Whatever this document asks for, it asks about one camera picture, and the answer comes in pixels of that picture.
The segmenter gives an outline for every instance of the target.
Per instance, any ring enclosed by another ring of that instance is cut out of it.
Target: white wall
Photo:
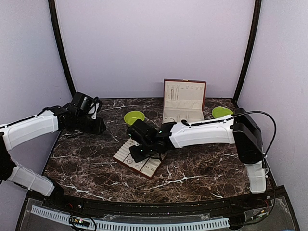
[[[233,97],[254,0],[58,0],[76,89],[102,98],[162,97],[164,78],[207,81]]]
[[[239,105],[277,121],[269,164],[284,184],[301,230],[308,230],[308,1],[263,1],[255,48]],[[270,120],[258,116],[267,144]]]
[[[71,100],[51,26],[47,0],[0,0],[0,124]],[[41,173],[56,134],[16,147],[10,154]],[[13,231],[26,191],[0,186],[1,230]]]

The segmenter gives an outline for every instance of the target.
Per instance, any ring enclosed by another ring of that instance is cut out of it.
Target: white arm segment
[[[219,119],[210,119],[203,122],[212,122],[230,118],[231,115]],[[206,143],[229,143],[234,144],[233,131],[230,126],[233,125],[233,119],[220,123],[210,123],[199,126],[187,126],[176,123],[171,129],[170,140],[175,148],[182,148],[190,145]],[[250,191],[252,194],[264,193],[266,190],[265,171],[262,168],[262,161],[256,164],[245,164],[250,182]]]
[[[47,178],[31,169],[20,165],[13,160],[17,167],[13,169],[13,173],[8,178],[9,181],[22,185],[28,190],[34,190],[44,196],[50,196],[54,189],[53,183]]]
[[[3,140],[7,151],[12,150],[17,145],[29,141],[38,136],[52,133],[58,130],[58,118],[52,111],[45,111],[39,116],[27,119],[11,126],[0,129],[4,132]]]
[[[230,117],[231,115],[227,115],[223,118],[204,120],[197,123],[218,121]],[[199,126],[187,126],[180,122],[172,127],[170,140],[175,148],[205,143],[235,143],[232,130],[230,129],[232,125],[233,119]]]

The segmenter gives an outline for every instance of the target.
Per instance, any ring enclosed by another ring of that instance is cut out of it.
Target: robotic arm
[[[35,137],[63,129],[101,134],[106,130],[103,119],[96,117],[101,106],[102,102],[98,97],[91,98],[77,92],[73,100],[64,107],[44,108],[37,115],[0,125],[0,180],[9,180],[44,196],[50,196],[57,184],[13,161],[8,152]]]
[[[234,115],[246,111],[235,110]],[[264,153],[261,130],[249,115],[227,115],[194,123],[183,120],[179,123],[163,124],[159,130],[137,120],[128,128],[127,134],[139,145],[130,147],[135,162],[146,159],[156,153],[207,143],[229,143],[236,145],[240,161],[247,169],[251,193],[264,193],[266,190]]]

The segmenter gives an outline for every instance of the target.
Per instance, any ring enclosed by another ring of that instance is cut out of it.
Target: marble table
[[[152,180],[112,157],[128,140],[124,115],[144,112],[145,121],[162,123],[163,99],[103,99],[99,112],[107,125],[102,135],[63,131],[47,163],[45,176],[65,194],[117,202],[165,203],[226,198],[249,193],[245,166],[234,144],[204,144],[169,151]],[[234,109],[230,99],[205,100],[205,119],[216,106]]]

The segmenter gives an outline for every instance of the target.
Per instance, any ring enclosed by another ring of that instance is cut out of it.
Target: perforated strip
[[[32,206],[31,213],[64,225],[70,225],[68,223],[70,216],[68,213],[59,213],[38,206]],[[88,230],[94,230],[94,224],[90,219],[86,218],[82,219],[90,223],[90,226],[87,227]],[[97,225],[97,231],[207,231],[207,230],[216,230],[229,227],[228,218],[194,222],[194,223],[162,224],[162,225],[115,223],[115,222],[101,221],[95,219],[94,221]]]

